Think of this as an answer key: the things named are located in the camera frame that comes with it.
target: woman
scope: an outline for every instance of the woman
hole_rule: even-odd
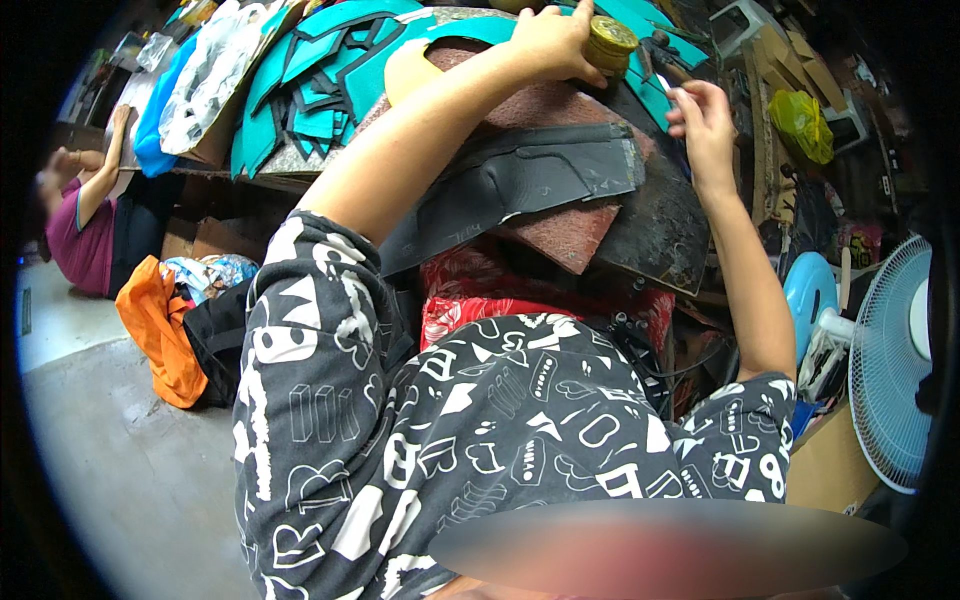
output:
[[[107,154],[60,148],[37,174],[36,196],[46,214],[44,236],[63,276],[91,296],[115,299],[133,268],[148,254],[159,256],[183,176],[147,180],[137,173],[117,200],[107,194],[120,175],[120,155],[130,107],[113,113],[113,138]],[[62,189],[61,173],[70,165],[81,172]]]
[[[741,352],[737,382],[682,424],[662,422],[602,333],[545,313],[465,324],[398,364],[400,317],[376,245],[520,88],[571,78],[604,86],[582,54],[591,16],[591,0],[570,17],[525,10],[510,41],[351,141],[274,236],[248,299],[233,428],[237,523],[265,597],[475,588],[435,564],[427,543],[455,523],[525,506],[783,502],[793,324],[736,195],[729,106],[714,85],[672,90],[678,108],[667,118],[686,138],[713,229]]]

